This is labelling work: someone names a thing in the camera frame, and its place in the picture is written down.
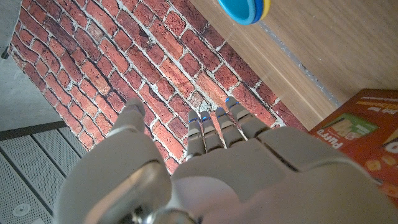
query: cardboard box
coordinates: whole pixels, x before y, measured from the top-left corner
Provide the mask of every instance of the cardboard box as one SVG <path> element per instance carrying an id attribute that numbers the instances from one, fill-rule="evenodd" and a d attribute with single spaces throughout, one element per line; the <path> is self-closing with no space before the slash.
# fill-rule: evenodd
<path id="1" fill-rule="evenodd" d="M 398 90 L 361 90 L 310 134 L 361 164 L 398 206 Z"/>

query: robotic hand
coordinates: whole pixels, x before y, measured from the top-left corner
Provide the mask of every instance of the robotic hand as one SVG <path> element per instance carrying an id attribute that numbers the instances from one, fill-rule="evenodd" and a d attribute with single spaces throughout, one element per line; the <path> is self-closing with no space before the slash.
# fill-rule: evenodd
<path id="1" fill-rule="evenodd" d="M 68 176 L 57 223 L 398 223 L 359 165 L 292 128 L 270 130 L 233 97 L 234 120 L 188 115 L 187 161 L 169 176 L 131 100 L 107 138 Z"/>

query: white circle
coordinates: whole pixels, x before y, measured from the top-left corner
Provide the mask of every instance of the white circle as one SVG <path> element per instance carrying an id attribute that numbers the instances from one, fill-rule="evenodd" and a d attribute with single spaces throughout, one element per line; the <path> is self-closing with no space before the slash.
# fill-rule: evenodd
<path id="1" fill-rule="evenodd" d="M 26 215 L 30 211 L 30 205 L 26 203 L 22 203 L 20 205 L 17 205 L 17 207 L 14 208 L 14 211 L 12 211 L 12 214 L 15 217 L 22 217 Z"/>

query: brick-patterned mat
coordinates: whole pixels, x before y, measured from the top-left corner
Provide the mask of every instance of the brick-patterned mat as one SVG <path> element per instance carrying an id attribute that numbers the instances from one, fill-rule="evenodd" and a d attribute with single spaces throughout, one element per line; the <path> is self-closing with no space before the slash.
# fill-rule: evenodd
<path id="1" fill-rule="evenodd" d="M 89 150 L 142 99 L 171 172 L 187 113 L 227 96 L 273 128 L 304 129 L 188 0 L 23 0 L 9 52 Z"/>

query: brick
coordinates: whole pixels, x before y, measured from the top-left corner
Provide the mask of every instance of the brick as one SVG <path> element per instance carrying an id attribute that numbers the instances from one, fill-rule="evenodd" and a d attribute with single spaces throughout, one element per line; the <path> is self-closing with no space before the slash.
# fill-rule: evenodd
<path id="1" fill-rule="evenodd" d="M 146 48 L 146 52 L 150 59 L 157 65 L 160 64 L 164 58 L 163 50 L 157 44 Z"/>
<path id="2" fill-rule="evenodd" d="M 157 91 L 161 94 L 166 100 L 169 99 L 171 95 L 174 93 L 174 88 L 170 85 L 169 81 L 165 78 L 161 78 L 157 83 Z"/>
<path id="3" fill-rule="evenodd" d="M 58 81 L 61 83 L 61 86 L 66 88 L 70 83 L 70 78 L 68 74 L 62 69 L 60 73 L 57 75 Z"/>
<path id="4" fill-rule="evenodd" d="M 79 86 L 80 86 L 80 89 L 86 93 L 86 96 L 88 96 L 91 99 L 94 99 L 94 96 L 97 93 L 97 90 L 93 87 L 93 85 L 90 82 L 83 79 L 83 81 L 81 81 Z"/>
<path id="5" fill-rule="evenodd" d="M 48 29 L 55 36 L 56 40 L 62 43 L 69 52 L 73 52 L 76 49 L 76 41 L 51 17 L 45 18 L 44 27 Z"/>
<path id="6" fill-rule="evenodd" d="M 179 59 L 181 57 L 182 45 L 175 39 L 172 33 L 166 30 L 166 27 L 160 20 L 156 19 L 149 30 L 174 58 Z"/>
<path id="7" fill-rule="evenodd" d="M 192 83 L 190 83 L 180 69 L 169 59 L 162 63 L 160 69 L 178 88 L 181 94 L 188 98 L 189 94 L 195 89 L 195 87 L 193 87 Z"/>
<path id="8" fill-rule="evenodd" d="M 81 131 L 81 125 L 78 120 L 76 120 L 68 111 L 68 108 L 58 104 L 56 107 L 58 114 L 62 117 L 64 122 L 69 126 L 69 128 L 77 135 Z"/>
<path id="9" fill-rule="evenodd" d="M 126 72 L 129 67 L 129 63 L 108 39 L 102 40 L 100 48 L 104 54 L 107 55 L 108 58 L 116 65 L 121 73 Z"/>
<path id="10" fill-rule="evenodd" d="M 178 118 L 174 118 L 173 120 L 170 121 L 169 128 L 180 139 L 182 139 L 188 133 L 188 128 L 185 127 L 185 125 Z"/>
<path id="11" fill-rule="evenodd" d="M 149 26 L 154 18 L 154 14 L 143 3 L 139 3 L 133 13 L 144 26 Z"/>
<path id="12" fill-rule="evenodd" d="M 226 65 L 222 65 L 214 74 L 214 76 L 226 90 L 238 82 L 236 76 Z"/>
<path id="13" fill-rule="evenodd" d="M 132 60 L 138 70 L 145 76 L 152 84 L 156 83 L 161 75 L 159 71 L 151 64 L 147 57 L 136 47 L 133 46 L 127 51 L 127 55 Z"/>
<path id="14" fill-rule="evenodd" d="M 186 23 L 175 11 L 172 11 L 167 15 L 165 23 L 170 28 L 170 30 L 172 30 L 172 32 L 177 36 L 182 33 L 186 25 Z"/>
<path id="15" fill-rule="evenodd" d="M 113 39 L 123 51 L 126 51 L 132 44 L 132 41 L 123 30 L 119 30 Z"/>
<path id="16" fill-rule="evenodd" d="M 117 18 L 118 23 L 125 28 L 130 37 L 141 47 L 148 46 L 148 35 L 139 27 L 137 22 L 124 11 L 121 11 Z"/>
<path id="17" fill-rule="evenodd" d="M 33 67 L 33 65 L 30 63 L 26 63 L 24 72 L 30 78 L 30 80 L 32 80 L 32 82 L 35 83 L 40 92 L 43 92 L 45 88 L 45 83 L 43 82 L 43 79 L 40 78 L 39 74 L 36 72 L 35 67 Z"/>
<path id="18" fill-rule="evenodd" d="M 106 79 L 102 76 L 100 71 L 89 61 L 86 61 L 82 66 L 81 70 L 88 78 L 93 82 L 94 86 L 97 87 L 98 91 L 103 95 L 107 95 L 111 89 Z"/>
<path id="19" fill-rule="evenodd" d="M 122 99 L 120 99 L 119 95 L 115 92 L 111 92 L 108 97 L 107 97 L 108 102 L 111 104 L 113 109 L 116 110 L 116 112 L 120 112 L 124 106 L 124 103 Z"/>
<path id="20" fill-rule="evenodd" d="M 80 82 L 80 80 L 83 78 L 83 75 L 81 74 L 79 68 L 75 65 L 74 61 L 68 54 L 64 54 L 61 58 L 61 63 L 64 67 L 64 69 L 69 73 L 70 77 L 75 81 L 75 82 Z"/>
<path id="21" fill-rule="evenodd" d="M 73 1 L 58 0 L 58 3 L 80 26 L 85 27 L 87 25 L 85 13 Z"/>
<path id="22" fill-rule="evenodd" d="M 104 37 L 104 32 L 102 32 L 102 30 L 93 21 L 88 25 L 87 32 L 97 43 L 100 43 L 101 39 Z"/>
<path id="23" fill-rule="evenodd" d="M 147 104 L 154 110 L 154 112 L 159 115 L 160 120 L 163 123 L 167 123 L 173 117 L 169 109 L 166 107 L 164 101 L 162 101 L 156 93 L 145 84 L 139 91 L 141 96 L 145 99 Z"/>
<path id="24" fill-rule="evenodd" d="M 63 105 L 69 104 L 71 97 L 63 90 L 63 88 L 58 84 L 57 80 L 52 74 L 47 75 L 45 78 L 47 85 L 54 91 L 56 96 L 60 99 Z"/>
<path id="25" fill-rule="evenodd" d="M 65 52 L 65 49 L 62 47 L 62 45 L 57 40 L 55 40 L 53 37 L 51 37 L 49 40 L 49 47 L 50 47 L 50 50 L 57 57 L 61 57 L 62 54 Z"/>
<path id="26" fill-rule="evenodd" d="M 101 52 L 97 49 L 90 36 L 81 28 L 78 28 L 75 34 L 75 39 L 80 47 L 87 52 L 87 55 L 97 61 L 101 56 Z"/>
<path id="27" fill-rule="evenodd" d="M 112 128 L 112 124 L 106 120 L 103 114 L 99 114 L 97 116 L 97 118 L 95 119 L 95 123 L 98 125 L 103 134 L 107 134 Z"/>
<path id="28" fill-rule="evenodd" d="M 95 144 L 100 143 L 104 139 L 104 136 L 102 136 L 101 131 L 98 129 L 97 126 L 95 126 L 93 120 L 89 116 L 85 116 L 83 118 L 83 125 L 85 126 L 86 130 L 91 135 L 93 135 Z"/>
<path id="29" fill-rule="evenodd" d="M 187 21 L 201 33 L 207 24 L 207 20 L 193 6 L 189 0 L 171 0 L 174 7 L 181 12 Z"/>
<path id="30" fill-rule="evenodd" d="M 114 123 L 118 118 L 118 114 L 112 109 L 112 107 L 105 101 L 101 95 L 95 97 L 95 103 L 97 103 L 100 110 L 105 114 L 105 116 Z"/>
<path id="31" fill-rule="evenodd" d="M 221 48 L 220 54 L 235 69 L 236 73 L 248 84 L 248 86 L 254 87 L 254 85 L 260 80 L 256 73 L 251 70 L 249 65 L 244 62 L 244 60 L 229 44 L 225 44 Z"/>
<path id="32" fill-rule="evenodd" d="M 94 116 L 98 109 L 76 86 L 69 91 L 80 107 L 90 116 Z"/>
<path id="33" fill-rule="evenodd" d="M 166 129 L 166 127 L 157 121 L 152 128 L 154 134 L 159 140 L 165 144 L 169 152 L 171 152 L 177 159 L 181 159 L 183 154 L 182 145 L 174 138 L 172 133 Z"/>
<path id="34" fill-rule="evenodd" d="M 184 70 L 193 77 L 196 73 L 199 72 L 200 66 L 198 61 L 192 56 L 192 54 L 187 53 L 181 58 L 180 63 Z"/>
<path id="35" fill-rule="evenodd" d="M 197 84 L 200 88 L 217 104 L 217 106 L 224 106 L 226 94 L 215 84 L 208 75 L 201 72 L 197 78 Z"/>
<path id="36" fill-rule="evenodd" d="M 32 63 L 35 63 L 39 55 L 34 52 L 33 50 L 27 48 L 18 38 L 18 36 L 14 33 L 12 35 L 12 40 L 11 43 L 14 45 L 14 47 L 18 50 L 20 53 L 21 57 L 27 61 L 30 61 Z"/>
<path id="37" fill-rule="evenodd" d="M 271 126 L 274 124 L 275 119 L 272 117 L 272 115 L 243 84 L 237 86 L 232 91 L 232 94 L 248 111 L 256 115 L 266 125 Z"/>
<path id="38" fill-rule="evenodd" d="M 94 1 L 88 0 L 86 11 L 106 29 L 110 36 L 115 33 L 116 29 L 118 28 L 117 25 L 107 15 L 106 12 L 104 12 L 96 3 L 94 3 Z"/>
<path id="39" fill-rule="evenodd" d="M 124 74 L 124 77 L 126 77 L 126 80 L 130 83 L 133 89 L 138 90 L 138 88 L 141 86 L 141 77 L 136 71 L 134 71 L 134 69 L 126 72 L 126 74 Z"/>
<path id="40" fill-rule="evenodd" d="M 58 73 L 60 70 L 60 63 L 46 45 L 41 43 L 39 40 L 35 40 L 32 49 L 42 57 L 43 61 L 49 66 L 49 68 L 51 68 L 54 73 Z"/>
<path id="41" fill-rule="evenodd" d="M 182 35 L 182 40 L 207 69 L 214 70 L 217 65 L 220 64 L 218 57 L 192 32 L 192 30 L 187 30 L 184 35 Z"/>
<path id="42" fill-rule="evenodd" d="M 113 88 L 119 92 L 119 94 L 127 101 L 131 98 L 138 98 L 137 93 L 120 77 L 117 72 L 112 73 L 109 78 L 109 82 Z"/>

